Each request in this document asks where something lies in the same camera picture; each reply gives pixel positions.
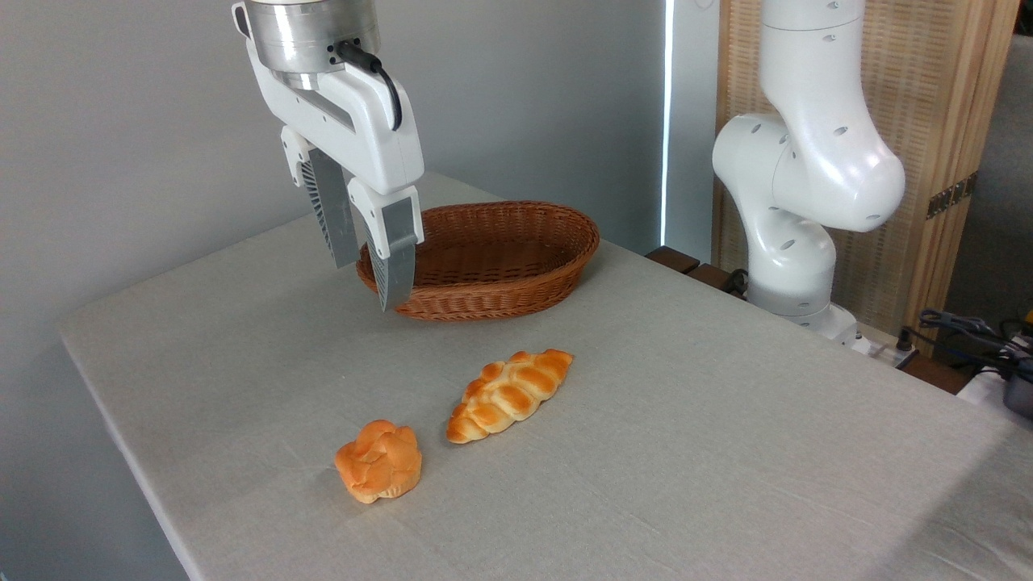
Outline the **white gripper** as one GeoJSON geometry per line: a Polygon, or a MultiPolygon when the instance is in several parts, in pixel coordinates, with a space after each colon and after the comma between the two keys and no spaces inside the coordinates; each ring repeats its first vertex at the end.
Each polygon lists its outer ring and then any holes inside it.
{"type": "Polygon", "coordinates": [[[238,2],[232,13],[292,180],[305,190],[333,262],[359,258],[358,209],[383,311],[410,299],[424,242],[414,183],[424,159],[411,104],[377,58],[372,2],[238,2]],[[343,169],[354,177],[347,184],[343,169]]]}

